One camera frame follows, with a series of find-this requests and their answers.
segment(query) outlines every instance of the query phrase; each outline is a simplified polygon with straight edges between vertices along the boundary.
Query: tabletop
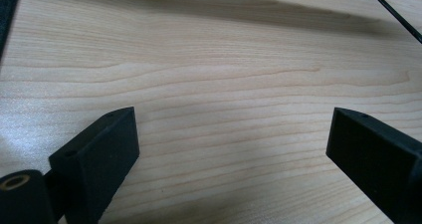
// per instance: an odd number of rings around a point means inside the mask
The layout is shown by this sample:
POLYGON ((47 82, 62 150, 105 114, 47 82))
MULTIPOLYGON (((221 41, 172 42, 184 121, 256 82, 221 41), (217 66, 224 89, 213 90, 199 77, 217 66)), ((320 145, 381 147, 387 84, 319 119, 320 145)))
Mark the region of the tabletop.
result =
MULTIPOLYGON (((387 1, 422 28, 422 0, 387 1)), ((334 107, 422 140, 421 48, 377 0, 20 0, 0 175, 134 107, 101 223, 390 223, 325 148, 334 107)))

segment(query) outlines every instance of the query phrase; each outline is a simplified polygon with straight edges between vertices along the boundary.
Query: light wood surface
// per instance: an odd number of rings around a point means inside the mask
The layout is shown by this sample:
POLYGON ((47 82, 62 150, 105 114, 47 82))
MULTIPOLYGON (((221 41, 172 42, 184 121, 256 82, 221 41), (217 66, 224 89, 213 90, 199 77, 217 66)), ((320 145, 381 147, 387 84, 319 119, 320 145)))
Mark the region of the light wood surface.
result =
MULTIPOLYGON (((388 0, 421 28, 421 0, 388 0)), ((376 0, 21 0, 0 175, 134 106, 101 223, 390 223, 326 156, 334 107, 422 139, 421 45, 376 0)))

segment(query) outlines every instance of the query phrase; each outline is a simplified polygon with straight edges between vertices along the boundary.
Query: wood grain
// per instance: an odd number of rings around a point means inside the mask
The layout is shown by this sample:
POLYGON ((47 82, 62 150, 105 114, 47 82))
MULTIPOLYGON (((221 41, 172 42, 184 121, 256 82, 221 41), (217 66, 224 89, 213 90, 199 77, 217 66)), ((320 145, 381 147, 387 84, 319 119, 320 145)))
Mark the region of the wood grain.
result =
POLYGON ((0 174, 134 106, 141 157, 101 223, 390 223, 325 146, 334 107, 421 140, 420 51, 376 0, 21 0, 0 174))

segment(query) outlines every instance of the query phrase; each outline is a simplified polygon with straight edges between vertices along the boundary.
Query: wooden table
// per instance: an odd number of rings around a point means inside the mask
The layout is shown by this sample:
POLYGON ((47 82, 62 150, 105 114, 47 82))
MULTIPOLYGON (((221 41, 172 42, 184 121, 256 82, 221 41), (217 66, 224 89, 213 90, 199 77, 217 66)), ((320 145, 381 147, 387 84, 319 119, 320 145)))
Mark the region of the wooden table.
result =
MULTIPOLYGON (((388 0, 421 28, 421 0, 388 0)), ((422 139, 421 45, 376 0, 21 0, 0 175, 135 107, 101 223, 389 223, 325 156, 334 107, 422 139)))

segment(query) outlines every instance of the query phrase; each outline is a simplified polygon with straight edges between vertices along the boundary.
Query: black object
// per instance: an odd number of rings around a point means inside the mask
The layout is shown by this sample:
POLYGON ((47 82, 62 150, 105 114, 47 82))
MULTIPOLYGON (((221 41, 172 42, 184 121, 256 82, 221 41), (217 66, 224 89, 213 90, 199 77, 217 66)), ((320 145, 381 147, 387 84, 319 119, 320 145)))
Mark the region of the black object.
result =
POLYGON ((18 0, 0 0, 0 61, 18 0))
POLYGON ((24 170, 0 179, 1 223, 98 223, 139 157, 133 108, 109 112, 53 153, 44 177, 24 170))
POLYGON ((422 222, 421 142, 365 113, 336 108, 326 155, 393 222, 422 222))
POLYGON ((420 43, 422 43, 422 35, 406 21, 394 8, 392 8, 385 0, 378 0, 382 6, 384 6, 400 23, 403 25, 407 31, 409 31, 413 37, 416 38, 420 43))

